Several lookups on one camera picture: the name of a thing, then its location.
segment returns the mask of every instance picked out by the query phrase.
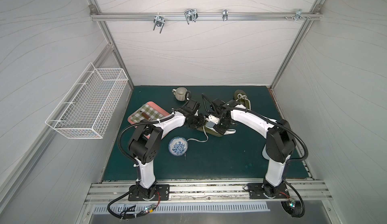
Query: white shoelace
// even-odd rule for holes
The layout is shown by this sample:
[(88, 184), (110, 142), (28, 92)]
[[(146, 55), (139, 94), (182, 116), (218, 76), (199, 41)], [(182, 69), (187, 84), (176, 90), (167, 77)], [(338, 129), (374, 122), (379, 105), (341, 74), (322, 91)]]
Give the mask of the white shoelace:
[(208, 141), (208, 136), (207, 136), (206, 129), (205, 129), (204, 126), (203, 126), (203, 132), (204, 132), (204, 135), (206, 135), (207, 140), (201, 141), (201, 140), (197, 140), (197, 139), (188, 139), (187, 142), (188, 142), (189, 140), (194, 140), (194, 141), (197, 141), (197, 142), (206, 142), (206, 141)]
[(248, 101), (249, 102), (249, 110), (251, 110), (251, 102), (249, 99), (247, 99), (247, 96), (246, 95), (242, 95), (241, 93), (239, 93), (237, 95), (238, 99), (237, 101), (241, 102), (241, 99), (245, 100), (245, 101)]
[[(205, 127), (205, 126), (203, 126), (203, 132), (204, 132), (204, 135), (206, 135), (207, 140), (201, 141), (201, 140), (197, 140), (197, 139), (188, 139), (187, 142), (188, 142), (189, 140), (194, 140), (194, 141), (197, 141), (197, 142), (206, 142), (206, 141), (208, 141), (208, 135), (207, 135), (207, 133), (206, 133), (206, 127)], [(236, 132), (235, 129), (228, 129), (228, 130), (224, 133), (224, 135), (234, 134), (235, 132)]]

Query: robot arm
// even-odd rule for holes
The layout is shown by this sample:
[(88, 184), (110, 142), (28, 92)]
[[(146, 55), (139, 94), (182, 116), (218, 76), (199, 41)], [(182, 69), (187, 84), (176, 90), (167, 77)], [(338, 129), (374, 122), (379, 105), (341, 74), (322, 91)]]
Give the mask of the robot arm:
[[(216, 112), (220, 113), (227, 108), (239, 108), (227, 111), (222, 119), (218, 120), (218, 124), (214, 129), (223, 134), (231, 125), (231, 120), (239, 121), (251, 129), (257, 131), (266, 139), (266, 153), (269, 156), (267, 173), (264, 179), (263, 189), (264, 194), (268, 198), (274, 198), (278, 194), (278, 187), (283, 183), (283, 173), (286, 168), (286, 162), (293, 153), (296, 147), (295, 139), (285, 130), (268, 123), (266, 120), (245, 111), (246, 107), (232, 100), (224, 103), (219, 100), (214, 100)], [(290, 125), (286, 120), (276, 121), (268, 119), (274, 123), (281, 124), (290, 129)]]
[(174, 116), (166, 121), (152, 125), (138, 126), (129, 140), (129, 150), (138, 160), (139, 195), (144, 199), (151, 199), (155, 192), (156, 178), (153, 173), (153, 159), (160, 149), (162, 138), (170, 131), (180, 126), (196, 129), (205, 124), (204, 115), (198, 114), (200, 104), (192, 99), (173, 113)]

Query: green shoe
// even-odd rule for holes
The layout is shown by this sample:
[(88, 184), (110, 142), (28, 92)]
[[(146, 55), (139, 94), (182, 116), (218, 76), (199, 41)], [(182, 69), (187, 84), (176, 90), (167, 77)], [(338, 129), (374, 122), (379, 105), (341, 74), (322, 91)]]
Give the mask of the green shoe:
[[(220, 133), (218, 133), (218, 132), (216, 132), (216, 131), (214, 131), (214, 130), (206, 127), (206, 126), (205, 126), (205, 128), (206, 128), (206, 133), (207, 134), (211, 134), (213, 136), (223, 136), (222, 134), (220, 134)], [(203, 131), (203, 127), (196, 128), (196, 130)]]
[(251, 102), (243, 90), (236, 90), (234, 92), (234, 100), (239, 102), (241, 105), (244, 105), (247, 109), (251, 110)]

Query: blue and white bowl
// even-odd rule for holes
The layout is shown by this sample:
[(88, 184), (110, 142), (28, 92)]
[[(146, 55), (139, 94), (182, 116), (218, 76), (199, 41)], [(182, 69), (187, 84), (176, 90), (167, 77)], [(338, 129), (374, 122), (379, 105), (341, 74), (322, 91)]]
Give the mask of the blue and white bowl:
[(188, 142), (185, 138), (177, 136), (169, 143), (169, 151), (174, 156), (184, 155), (188, 149)]

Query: dark green mat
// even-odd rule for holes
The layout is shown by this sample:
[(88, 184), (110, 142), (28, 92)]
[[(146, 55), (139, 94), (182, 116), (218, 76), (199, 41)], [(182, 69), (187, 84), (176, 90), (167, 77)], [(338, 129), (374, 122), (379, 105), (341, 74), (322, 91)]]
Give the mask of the dark green mat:
[[(233, 98), (235, 90), (242, 89), (249, 97), (251, 109), (266, 117), (280, 120), (280, 115), (265, 86), (185, 86), (192, 92), (192, 98), (201, 103), (199, 112), (205, 113), (201, 93), (211, 100), (219, 98), (225, 102)], [(143, 104), (153, 101), (164, 110), (182, 105), (172, 94), (172, 86), (135, 86), (129, 101), (120, 131), (129, 125), (128, 117)], [(184, 126), (172, 130), (162, 140), (160, 151), (154, 160), (156, 179), (213, 179), (213, 178), (264, 178), (268, 160), (262, 157), (265, 139), (249, 127), (238, 124), (233, 127), (235, 134), (216, 137), (209, 135), (204, 143), (189, 141), (186, 158), (175, 157), (168, 151), (169, 141), (175, 136), (186, 139), (205, 140), (203, 132)], [(134, 129), (128, 130), (122, 138), (122, 145), (128, 151), (127, 143)], [(308, 173), (302, 163), (292, 163), (287, 177), (306, 178)], [(118, 149), (117, 143), (111, 152), (103, 179), (133, 180), (137, 178), (133, 162)]]

